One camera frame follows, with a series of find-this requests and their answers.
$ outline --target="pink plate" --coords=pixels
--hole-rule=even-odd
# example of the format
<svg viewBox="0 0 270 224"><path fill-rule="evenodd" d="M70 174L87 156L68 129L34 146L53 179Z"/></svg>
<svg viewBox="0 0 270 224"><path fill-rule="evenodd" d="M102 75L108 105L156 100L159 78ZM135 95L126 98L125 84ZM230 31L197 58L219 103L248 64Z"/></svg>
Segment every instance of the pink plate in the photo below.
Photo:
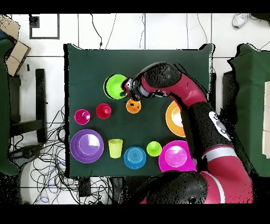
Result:
<svg viewBox="0 0 270 224"><path fill-rule="evenodd" d="M173 141L165 145L159 155L159 167L162 172L170 170L196 171L196 166L185 141Z"/></svg>

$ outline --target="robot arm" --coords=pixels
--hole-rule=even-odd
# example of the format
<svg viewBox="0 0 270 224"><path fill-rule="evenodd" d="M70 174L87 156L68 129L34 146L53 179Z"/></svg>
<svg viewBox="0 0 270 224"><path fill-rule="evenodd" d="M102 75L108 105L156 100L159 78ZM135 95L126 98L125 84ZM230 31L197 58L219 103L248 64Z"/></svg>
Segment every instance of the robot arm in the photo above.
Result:
<svg viewBox="0 0 270 224"><path fill-rule="evenodd" d="M166 173L149 190L148 203L251 203L252 183L226 128L207 102L203 88L186 72L167 62L127 78L122 89L133 100L172 97L181 109L183 126L198 173Z"/></svg>

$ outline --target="yellow cup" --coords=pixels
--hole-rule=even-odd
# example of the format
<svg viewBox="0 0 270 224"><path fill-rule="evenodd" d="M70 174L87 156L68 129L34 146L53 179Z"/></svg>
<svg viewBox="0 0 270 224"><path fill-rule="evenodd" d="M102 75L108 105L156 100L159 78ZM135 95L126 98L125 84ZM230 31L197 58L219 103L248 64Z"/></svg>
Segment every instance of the yellow cup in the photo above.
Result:
<svg viewBox="0 0 270 224"><path fill-rule="evenodd" d="M109 143L109 152L110 157L119 158L122 153L123 140L121 139L111 139L108 141Z"/></svg>

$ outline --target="pink cup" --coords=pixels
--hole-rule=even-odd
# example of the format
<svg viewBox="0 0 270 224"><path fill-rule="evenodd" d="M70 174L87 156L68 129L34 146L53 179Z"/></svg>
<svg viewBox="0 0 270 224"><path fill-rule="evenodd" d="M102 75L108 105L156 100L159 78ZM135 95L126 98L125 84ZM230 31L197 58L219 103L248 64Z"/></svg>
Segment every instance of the pink cup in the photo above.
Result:
<svg viewBox="0 0 270 224"><path fill-rule="evenodd" d="M77 110L74 119L79 125L85 125L90 120L90 113L85 109Z"/></svg>

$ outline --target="table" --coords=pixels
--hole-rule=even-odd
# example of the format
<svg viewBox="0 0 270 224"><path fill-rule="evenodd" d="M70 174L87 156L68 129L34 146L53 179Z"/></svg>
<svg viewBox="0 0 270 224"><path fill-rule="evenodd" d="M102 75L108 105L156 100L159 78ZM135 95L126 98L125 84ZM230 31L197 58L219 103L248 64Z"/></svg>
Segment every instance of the table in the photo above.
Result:
<svg viewBox="0 0 270 224"><path fill-rule="evenodd" d="M94 163L83 164L73 158L69 144L66 143L67 166L69 176L152 176L161 171L158 157L147 153L146 164L131 170L123 161L124 152L132 146L146 146L151 141L158 141L165 146L170 141L179 140L166 125L165 112L172 99L153 98L142 101L142 109L137 114L126 110L125 99L112 100L103 92L105 79L112 74L134 77L144 67L157 61L179 62L187 72L196 78L207 90L209 89L209 58L214 46L203 45L200 50L81 50L71 44L64 45L65 51L65 118L66 138L69 141L82 129L97 131L104 141L104 152ZM100 119L96 107L109 104L112 115ZM74 120L78 109L86 109L91 119L86 125L79 125ZM108 140L123 140L122 156L112 159L109 155Z"/></svg>

